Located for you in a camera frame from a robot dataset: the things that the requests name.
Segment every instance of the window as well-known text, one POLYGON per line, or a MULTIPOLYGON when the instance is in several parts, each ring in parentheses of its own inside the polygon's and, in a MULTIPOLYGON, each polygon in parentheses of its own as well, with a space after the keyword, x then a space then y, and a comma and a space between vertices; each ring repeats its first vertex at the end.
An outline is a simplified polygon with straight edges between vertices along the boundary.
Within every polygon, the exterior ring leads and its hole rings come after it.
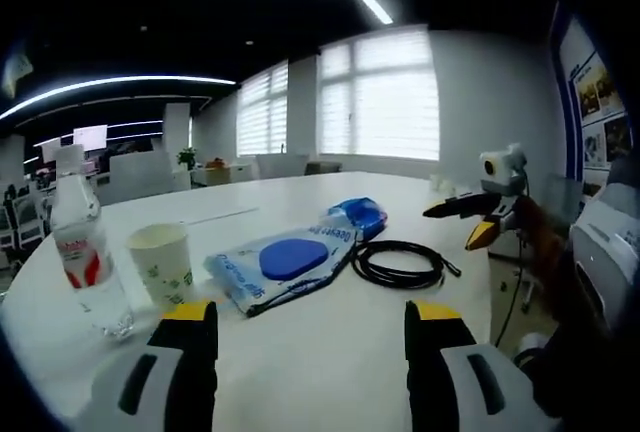
POLYGON ((237 155, 287 151, 288 63, 249 79, 240 89, 237 155))
POLYGON ((320 60, 320 152, 438 160, 438 87, 425 28, 331 45, 320 60))

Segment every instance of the floor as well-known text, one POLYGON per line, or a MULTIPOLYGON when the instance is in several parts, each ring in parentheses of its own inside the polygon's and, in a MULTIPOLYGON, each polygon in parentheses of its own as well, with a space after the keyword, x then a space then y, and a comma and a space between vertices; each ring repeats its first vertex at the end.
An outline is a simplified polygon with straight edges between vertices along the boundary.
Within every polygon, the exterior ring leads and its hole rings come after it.
MULTIPOLYGON (((514 274, 516 266, 513 264, 497 259, 489 259, 489 262, 491 268, 491 343, 495 343, 511 305, 518 278, 514 274), (505 291, 500 290, 503 282, 506 284, 505 291)), ((524 335, 538 332, 549 336, 557 326, 556 322, 544 310, 539 290, 534 292, 529 311, 522 312, 521 306, 525 293, 526 287, 523 283, 518 291, 507 330, 500 343, 499 349, 509 357, 513 357, 517 353, 518 344, 524 335)))

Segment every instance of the desk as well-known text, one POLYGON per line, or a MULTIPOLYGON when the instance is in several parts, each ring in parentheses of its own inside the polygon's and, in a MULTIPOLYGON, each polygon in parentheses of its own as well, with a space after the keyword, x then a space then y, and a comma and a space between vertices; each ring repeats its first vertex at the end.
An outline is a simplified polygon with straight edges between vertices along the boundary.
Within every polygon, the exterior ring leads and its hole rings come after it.
MULTIPOLYGON (((139 227, 193 223, 189 247, 194 280, 201 293, 214 293, 202 267, 208 254, 315 223, 329 206, 362 196, 376 200, 389 214, 379 239, 432 247, 462 269, 463 276, 447 275, 440 289, 396 291, 370 284, 347 267, 329 287, 252 319, 222 304, 216 432, 410 430, 405 301, 446 303, 462 314, 479 342, 489 340, 487 254, 464 250, 478 219, 423 218, 425 207, 441 199, 428 181, 361 172, 229 184, 104 207, 118 273, 140 311, 151 302, 124 248, 139 227)), ((413 264, 413 257, 395 259, 397 267, 424 267, 413 264)), ((67 417, 89 400, 100 363, 145 342, 151 330, 140 319, 138 332, 127 343, 116 348, 101 340, 72 297, 50 237, 13 282, 2 317, 23 368, 50 408, 67 417)))

